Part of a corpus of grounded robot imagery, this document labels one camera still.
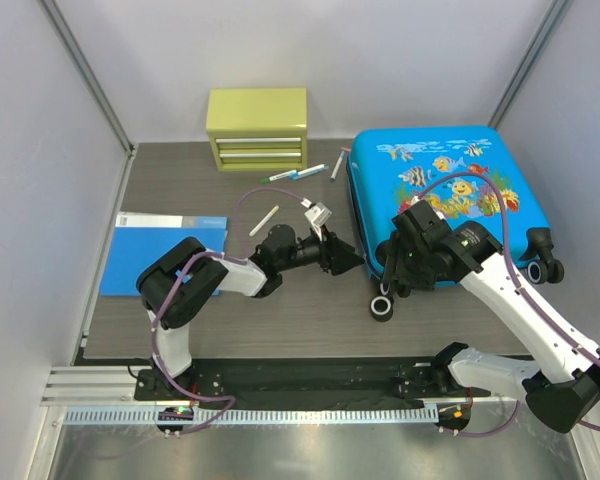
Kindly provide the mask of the blue suitcase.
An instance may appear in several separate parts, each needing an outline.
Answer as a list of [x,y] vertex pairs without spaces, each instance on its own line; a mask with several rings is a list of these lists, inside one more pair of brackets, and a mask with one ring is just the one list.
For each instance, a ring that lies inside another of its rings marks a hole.
[[508,242],[514,264],[534,284],[563,281],[550,224],[512,154],[487,126],[370,129],[353,140],[346,161],[357,235],[377,292],[369,310],[378,322],[393,315],[397,296],[382,293],[382,243],[392,219],[425,199],[451,228],[483,225]]

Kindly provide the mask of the blue white box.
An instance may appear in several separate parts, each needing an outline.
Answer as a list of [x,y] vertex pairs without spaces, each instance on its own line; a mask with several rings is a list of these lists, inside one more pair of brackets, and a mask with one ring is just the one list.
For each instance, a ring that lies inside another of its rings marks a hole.
[[151,264],[187,237],[222,251],[228,232],[225,216],[183,216],[120,212],[116,216],[99,294],[134,297],[136,280]]

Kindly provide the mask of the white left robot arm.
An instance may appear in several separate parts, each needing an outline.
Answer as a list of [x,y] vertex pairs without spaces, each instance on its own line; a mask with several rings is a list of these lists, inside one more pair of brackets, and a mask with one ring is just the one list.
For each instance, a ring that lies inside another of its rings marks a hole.
[[148,267],[136,288],[149,314],[157,386],[178,400],[191,391],[189,324],[217,292],[265,298],[283,283],[282,273],[318,265],[333,276],[364,263],[355,248],[322,226],[302,239],[292,227],[272,227],[254,253],[242,260],[209,250],[187,237]]

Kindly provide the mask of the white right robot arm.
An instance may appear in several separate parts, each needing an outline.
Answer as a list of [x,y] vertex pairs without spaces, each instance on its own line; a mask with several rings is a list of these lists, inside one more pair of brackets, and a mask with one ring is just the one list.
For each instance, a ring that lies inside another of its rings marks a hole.
[[548,428],[570,432],[600,401],[600,346],[534,289],[481,224],[451,228],[426,201],[392,223],[385,289],[403,295],[452,281],[494,312],[532,357],[516,360],[455,342],[434,357],[433,388],[446,396],[465,387],[514,398]]

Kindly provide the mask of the marker pen blue cap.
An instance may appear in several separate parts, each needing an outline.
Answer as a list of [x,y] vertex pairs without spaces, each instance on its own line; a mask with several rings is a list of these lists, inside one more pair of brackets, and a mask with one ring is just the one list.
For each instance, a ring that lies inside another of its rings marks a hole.
[[293,173],[290,175],[290,179],[291,180],[299,180],[299,179],[303,179],[306,177],[310,177],[312,175],[316,175],[318,173],[324,172],[324,171],[328,171],[329,170],[329,166],[326,164],[319,164],[301,171],[298,171],[296,173]]

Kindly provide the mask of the marker pen green cap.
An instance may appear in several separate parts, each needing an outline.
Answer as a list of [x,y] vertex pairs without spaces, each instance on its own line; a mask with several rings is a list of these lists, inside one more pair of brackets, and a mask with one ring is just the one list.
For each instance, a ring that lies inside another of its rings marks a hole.
[[270,175],[267,177],[264,177],[260,180],[260,184],[269,184],[275,181],[279,181],[282,179],[286,179],[286,178],[292,178],[294,175],[296,175],[298,172],[296,169],[293,170],[288,170],[285,172],[281,172],[281,173],[277,173],[274,175]]

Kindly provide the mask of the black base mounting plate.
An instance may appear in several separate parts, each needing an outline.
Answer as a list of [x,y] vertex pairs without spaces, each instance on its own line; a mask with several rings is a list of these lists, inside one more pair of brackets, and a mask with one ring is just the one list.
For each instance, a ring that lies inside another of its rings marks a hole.
[[430,357],[195,359],[176,377],[197,395],[236,398],[238,409],[337,409],[384,400],[477,398],[490,393],[436,373]]

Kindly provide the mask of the yellow-green drawer organizer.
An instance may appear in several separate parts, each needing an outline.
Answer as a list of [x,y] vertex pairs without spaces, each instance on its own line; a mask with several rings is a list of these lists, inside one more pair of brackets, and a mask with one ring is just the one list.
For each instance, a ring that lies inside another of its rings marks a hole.
[[308,163],[307,90],[213,89],[206,132],[221,172],[303,169]]

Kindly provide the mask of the aluminium right corner post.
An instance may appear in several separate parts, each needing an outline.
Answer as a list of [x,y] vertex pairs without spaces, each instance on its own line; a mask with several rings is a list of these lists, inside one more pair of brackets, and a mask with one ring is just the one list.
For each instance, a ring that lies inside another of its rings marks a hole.
[[573,3],[573,0],[553,0],[550,2],[489,119],[489,127],[499,128]]

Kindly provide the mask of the aluminium corner post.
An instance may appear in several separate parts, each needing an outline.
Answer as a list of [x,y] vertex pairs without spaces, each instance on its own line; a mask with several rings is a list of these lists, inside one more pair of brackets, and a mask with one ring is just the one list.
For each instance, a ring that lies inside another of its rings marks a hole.
[[131,156],[135,151],[134,143],[122,126],[118,115],[114,111],[111,102],[102,88],[58,3],[53,0],[38,0],[37,4],[50,22],[53,31],[67,52],[78,75],[82,79],[117,142],[122,147],[125,154]]
[[489,119],[489,127],[499,128],[573,3],[573,0],[553,0],[550,2]]

